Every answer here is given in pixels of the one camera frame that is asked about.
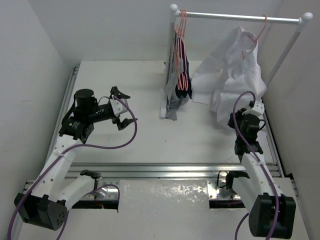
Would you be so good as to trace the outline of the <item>white shirt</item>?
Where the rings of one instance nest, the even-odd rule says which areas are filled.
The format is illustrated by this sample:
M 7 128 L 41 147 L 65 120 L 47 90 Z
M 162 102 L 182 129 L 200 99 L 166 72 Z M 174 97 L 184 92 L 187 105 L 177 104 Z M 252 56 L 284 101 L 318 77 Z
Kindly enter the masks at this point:
M 231 30 L 196 69 L 192 79 L 192 100 L 209 105 L 216 121 L 228 126 L 234 105 L 244 108 L 252 99 L 240 94 L 251 91 L 258 100 L 267 87 L 257 61 L 256 36 L 241 26 Z

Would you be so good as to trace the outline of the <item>pink wire hanger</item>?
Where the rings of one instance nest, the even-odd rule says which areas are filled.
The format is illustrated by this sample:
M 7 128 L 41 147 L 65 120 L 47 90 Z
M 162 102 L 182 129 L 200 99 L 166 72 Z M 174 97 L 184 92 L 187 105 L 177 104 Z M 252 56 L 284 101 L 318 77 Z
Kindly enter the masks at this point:
M 267 24 L 268 24 L 268 17 L 267 15 L 263 15 L 264 17 L 264 25 L 259 34 L 256 36 L 254 33 L 244 30 L 241 27 L 241 56 L 242 59 L 245 60 L 248 55 L 250 55 L 257 47 L 259 38 L 264 32 Z

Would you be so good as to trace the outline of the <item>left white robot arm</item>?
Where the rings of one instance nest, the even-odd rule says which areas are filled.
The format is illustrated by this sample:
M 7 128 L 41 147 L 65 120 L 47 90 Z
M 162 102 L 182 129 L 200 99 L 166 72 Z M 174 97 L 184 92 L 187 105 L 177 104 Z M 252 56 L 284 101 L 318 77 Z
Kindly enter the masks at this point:
M 100 104 L 94 91 L 87 88 L 75 92 L 40 175 L 26 193 L 18 193 L 15 197 L 14 215 L 19 215 L 24 223 L 56 231 L 63 226 L 74 204 L 97 191 L 101 174 L 87 169 L 67 187 L 62 188 L 62 184 L 80 148 L 105 148 L 87 143 L 95 123 L 110 120 L 120 131 L 130 124 L 137 124 L 134 116 L 120 119 L 122 114 L 132 112 L 128 105 L 129 95 L 113 86 L 107 99 L 107 103 Z

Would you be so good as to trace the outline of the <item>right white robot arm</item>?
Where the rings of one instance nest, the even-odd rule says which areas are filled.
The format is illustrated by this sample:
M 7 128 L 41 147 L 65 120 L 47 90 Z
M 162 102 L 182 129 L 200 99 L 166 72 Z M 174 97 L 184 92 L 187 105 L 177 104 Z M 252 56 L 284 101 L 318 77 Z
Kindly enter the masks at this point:
M 290 239 L 296 202 L 276 185 L 257 140 L 261 119 L 245 108 L 230 114 L 228 126 L 236 131 L 234 152 L 245 171 L 230 171 L 225 189 L 240 196 L 248 211 L 248 224 L 254 237 Z

